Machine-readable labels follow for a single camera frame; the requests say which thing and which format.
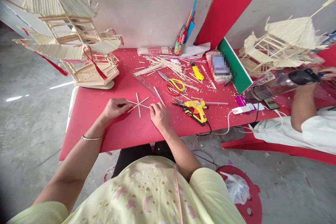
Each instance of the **yellow shirt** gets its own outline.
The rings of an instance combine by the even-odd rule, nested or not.
[[[143,157],[97,188],[68,216],[62,203],[45,202],[22,211],[9,223],[245,223],[222,177],[200,168],[188,183],[175,164],[160,156]]]

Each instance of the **power strip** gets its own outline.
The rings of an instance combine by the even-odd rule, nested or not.
[[[249,111],[254,110],[254,109],[256,109],[256,110],[258,109],[258,103],[255,103],[255,104],[247,103],[246,106],[237,107],[237,108],[232,109],[232,112],[234,114],[241,114],[241,113],[249,112]],[[264,110],[264,109],[265,109],[265,106],[263,104],[259,103],[259,111]]]

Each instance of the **yellow scissors handle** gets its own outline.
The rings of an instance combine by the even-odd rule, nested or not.
[[[184,90],[185,90],[185,85],[184,85],[184,83],[182,82],[182,81],[180,81],[180,80],[177,80],[177,79],[170,79],[170,82],[180,91],[180,92],[183,92]],[[180,89],[177,85],[176,85],[176,83],[175,82],[178,82],[178,83],[180,83],[181,85],[182,85],[182,89]]]

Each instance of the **hand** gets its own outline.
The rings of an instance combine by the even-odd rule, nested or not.
[[[324,77],[336,77],[336,67],[332,66],[332,67],[328,67],[328,68],[323,68],[321,70],[319,70],[319,72],[330,72],[330,73],[326,73],[325,75],[323,75]]]
[[[150,118],[160,132],[170,128],[168,109],[161,102],[152,103],[149,110]]]
[[[112,98],[106,104],[101,116],[107,122],[125,113],[132,105],[125,98]]]

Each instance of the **red tassel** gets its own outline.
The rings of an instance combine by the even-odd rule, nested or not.
[[[99,69],[99,67],[97,66],[97,64],[93,61],[93,56],[92,56],[92,50],[91,50],[91,47],[90,48],[90,54],[91,54],[91,58],[86,54],[85,52],[85,47],[83,48],[83,52],[84,54],[89,58],[89,60],[92,61],[92,63],[94,64],[94,66],[96,67],[96,70],[98,72],[98,74],[101,76],[102,79],[106,80],[107,79],[107,76]]]
[[[38,52],[34,53],[40,55],[42,58],[44,58],[46,61],[48,61],[54,68],[56,68],[61,74],[63,74],[64,76],[68,76],[68,73],[66,71],[64,71],[62,68],[60,68],[58,65],[56,65],[54,62],[52,62],[51,60],[47,59],[46,57],[44,57],[43,55],[39,54]]]

